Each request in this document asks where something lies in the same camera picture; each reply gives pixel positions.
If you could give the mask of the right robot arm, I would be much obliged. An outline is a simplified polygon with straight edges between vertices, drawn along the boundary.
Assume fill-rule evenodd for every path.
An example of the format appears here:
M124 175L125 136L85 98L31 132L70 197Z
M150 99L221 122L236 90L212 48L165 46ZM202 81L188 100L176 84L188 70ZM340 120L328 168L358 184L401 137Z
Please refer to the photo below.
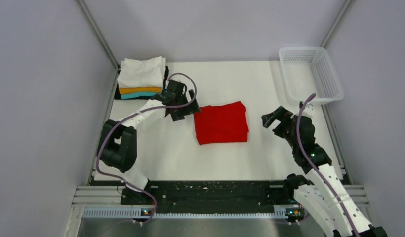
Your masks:
M283 198L286 202L302 205L327 237L387 236L384 228L373 225L348 194L329 155L316 142L310 117L304 112L296 115L279 106L261 119L264 128L278 121L273 133L288 142L296 164L304 172L285 179Z

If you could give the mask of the red t shirt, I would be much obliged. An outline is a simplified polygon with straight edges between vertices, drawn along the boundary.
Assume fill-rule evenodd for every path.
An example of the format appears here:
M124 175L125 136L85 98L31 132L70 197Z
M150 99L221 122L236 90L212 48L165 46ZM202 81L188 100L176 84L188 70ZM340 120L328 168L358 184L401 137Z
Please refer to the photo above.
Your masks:
M201 107L194 113L194 125L199 145L248 141L246 106L241 101Z

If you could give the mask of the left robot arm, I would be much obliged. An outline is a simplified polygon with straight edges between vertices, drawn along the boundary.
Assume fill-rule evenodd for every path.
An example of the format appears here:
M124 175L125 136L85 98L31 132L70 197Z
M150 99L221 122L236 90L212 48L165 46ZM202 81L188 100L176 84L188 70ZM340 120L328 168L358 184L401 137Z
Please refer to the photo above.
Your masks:
M125 118L106 121L96 154L96 172L123 182L133 190L132 196L139 204L148 203L152 196L146 187L149 179L136 166L138 134L168 115L178 121L198 111L197 92L191 89L187 95L156 95Z

